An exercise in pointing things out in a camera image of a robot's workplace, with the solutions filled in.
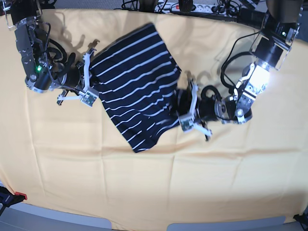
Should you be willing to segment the robot arm silver black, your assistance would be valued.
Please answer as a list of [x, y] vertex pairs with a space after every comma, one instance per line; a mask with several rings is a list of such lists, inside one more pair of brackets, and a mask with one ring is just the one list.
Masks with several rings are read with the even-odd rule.
[[26, 86], [37, 93], [62, 90], [57, 104], [79, 100], [92, 107], [99, 93], [91, 84], [90, 60], [95, 52], [90, 48], [82, 61], [76, 54], [67, 54], [62, 45], [51, 39], [51, 24], [42, 20], [44, 9], [53, 9], [50, 0], [2, 0], [0, 13], [16, 37], [16, 47], [26, 73]]
[[[213, 85], [200, 91], [192, 78], [188, 79], [187, 89], [177, 91], [172, 110], [184, 132], [198, 130], [209, 140], [212, 136], [207, 127], [209, 121], [244, 124], [252, 118], [252, 104], [266, 89], [270, 70], [279, 70], [291, 50], [299, 32], [298, 20], [304, 1], [268, 0], [266, 5], [267, 11], [250, 50], [229, 55], [221, 66], [220, 81], [229, 90], [228, 97], [222, 98]], [[225, 81], [228, 65], [243, 56], [253, 56], [254, 61], [243, 70], [236, 83], [228, 84]]]

